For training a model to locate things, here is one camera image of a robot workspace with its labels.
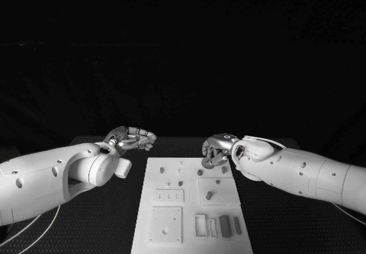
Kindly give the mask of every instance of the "white board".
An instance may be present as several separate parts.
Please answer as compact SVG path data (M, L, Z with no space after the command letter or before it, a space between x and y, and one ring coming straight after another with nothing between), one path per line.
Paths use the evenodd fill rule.
M200 201L200 188L206 188L205 184L200 185L200 181L208 181L203 180L205 178L215 178L215 180L219 178L221 183L224 183L222 181L226 182L225 185L232 182L234 186L228 187L231 189L228 191L231 193L229 196L237 197L238 191L229 163L225 164L228 171L224 174L221 170L222 167L215 167L209 170L202 167L200 162L202 158L149 158L131 254L252 253L238 199L234 198L235 201L231 205L222 205L221 203L224 201L221 200L216 202L218 204L215 204L215 206L202 205ZM202 176L198 175L199 169L203 170ZM224 185L215 189L211 200L215 200L215 192L216 194L224 193L224 189L221 189L222 187ZM176 200L170 201L167 196L163 198L163 194L167 195L167 193L172 195L176 194ZM164 209L163 212L166 216L162 215L164 220L154 224L153 220L156 217L153 209L157 207L172 207L172 209L177 209L179 207L182 208L180 238L176 237L179 236L179 222L169 219L173 214L170 214L167 209ZM205 215L208 237L196 237L196 215ZM219 216L222 215L229 216L232 230L232 237L229 238L224 238L221 235ZM234 217L239 218L242 234L237 234ZM212 237L212 219L215 220L216 237ZM177 222L176 230L172 229L175 222ZM159 237L156 243L150 243L150 239L153 239L153 237Z

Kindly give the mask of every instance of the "white robotic arm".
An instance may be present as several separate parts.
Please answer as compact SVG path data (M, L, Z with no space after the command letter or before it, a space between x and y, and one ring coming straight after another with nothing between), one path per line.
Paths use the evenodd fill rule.
M147 151L154 133L118 127L104 142L84 143L20 156L0 164L0 226L36 217L79 193L103 186L113 174L126 178L126 150Z
M225 133L213 135L203 144L203 167L222 165L231 155L237 170L251 180L366 214L366 168L278 143L283 150L277 150L264 140L249 136L239 140Z

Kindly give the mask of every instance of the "cable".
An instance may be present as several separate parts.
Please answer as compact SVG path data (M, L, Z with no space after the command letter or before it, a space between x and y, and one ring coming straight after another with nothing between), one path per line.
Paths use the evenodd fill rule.
M363 221L360 221L355 216L352 216L340 207L339 207L339 205L336 205L333 202L332 202L332 204L356 220L356 221L359 221L363 225L366 225L366 223L363 222Z
M56 214L55 214L54 220L52 220L52 222L51 222L51 225L48 226L48 229L45 230L43 234L41 235L41 237L36 239L36 241L28 246L28 248L26 248L19 254L22 254L22 253L36 244L36 242L39 241L39 239L42 238L42 236L43 236L45 233L48 232L48 230L49 230L49 228L51 228L51 226L52 226L52 224L54 224L54 222L55 222L55 219L56 219L56 217L58 217L59 208L58 208L58 212L56 212Z
M35 223L35 221L38 220L38 218L41 217L41 215L36 217L36 219L29 223L29 225L22 229L22 231L16 234L16 235L13 235L12 236L12 238L9 238L2 244L0 244L0 247L3 246L3 245L6 245L23 232L25 232L25 230L30 227L30 225Z
M258 138L258 137L254 137L254 136L247 136L247 137L254 138L254 139L261 139L261 140L264 140L264 141L268 141L268 142L277 144L283 149L287 148L283 144L280 144L278 142L275 142L275 141L273 141L273 140L270 140L270 139Z

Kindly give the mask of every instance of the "black tabletop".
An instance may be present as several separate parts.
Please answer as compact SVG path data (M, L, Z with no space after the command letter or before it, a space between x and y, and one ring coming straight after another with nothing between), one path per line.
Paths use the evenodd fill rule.
M77 137L71 145L104 137ZM149 157L202 157L206 138L159 137L150 151L130 150L126 179L113 176L103 187L61 206L55 223L26 253L130 253ZM300 149L291 139L273 139ZM363 225L329 202L298 197L232 171L254 253L366 253ZM0 252L19 253L42 235L56 209L45 213ZM30 220L16 223L15 235Z

